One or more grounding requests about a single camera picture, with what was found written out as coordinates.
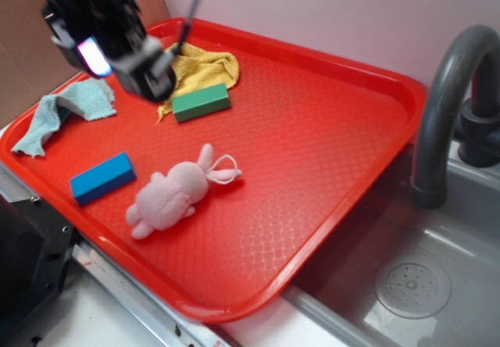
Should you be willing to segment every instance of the sink drain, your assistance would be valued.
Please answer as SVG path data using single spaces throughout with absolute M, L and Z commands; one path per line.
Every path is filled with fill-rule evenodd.
M 452 288 L 446 272 L 423 256 L 400 256 L 377 271 L 375 292 L 392 313 L 425 318 L 448 302 Z

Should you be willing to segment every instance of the blue cloth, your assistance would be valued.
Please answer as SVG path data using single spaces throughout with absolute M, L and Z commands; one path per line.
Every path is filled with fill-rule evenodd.
M 71 113 L 88 121 L 106 118 L 116 114 L 112 105 L 114 100 L 113 90 L 103 79 L 76 82 L 56 95 L 46 95 L 38 104 L 28 132 L 12 151 L 25 152 L 32 157 L 44 156 L 42 145 Z

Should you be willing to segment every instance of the sink basin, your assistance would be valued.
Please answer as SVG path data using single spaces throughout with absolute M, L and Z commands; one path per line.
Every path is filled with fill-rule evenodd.
M 411 203 L 407 148 L 294 285 L 381 345 L 500 343 L 500 177 L 450 159 L 448 201 Z

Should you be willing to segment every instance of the yellow cloth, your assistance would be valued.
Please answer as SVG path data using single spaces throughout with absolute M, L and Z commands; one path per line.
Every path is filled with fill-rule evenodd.
M 177 85 L 172 96 L 158 108 L 159 120 L 172 112 L 172 98 L 193 91 L 225 83 L 233 87 L 240 76 L 240 66 L 236 57 L 229 52 L 207 52 L 188 43 L 182 47 L 182 55 L 173 62 Z

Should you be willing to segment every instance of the black machine part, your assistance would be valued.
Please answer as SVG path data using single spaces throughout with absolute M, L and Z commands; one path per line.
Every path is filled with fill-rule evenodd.
M 61 293 L 76 237 L 47 202 L 0 196 L 0 345 Z
M 158 38 L 146 33 L 135 0 L 46 0 L 42 16 L 69 64 L 93 77 L 105 76 L 80 51 L 79 45 L 91 39 L 126 91 L 161 102 L 175 88 L 172 63 L 191 29 L 198 1 L 193 1 L 179 45 L 168 53 Z

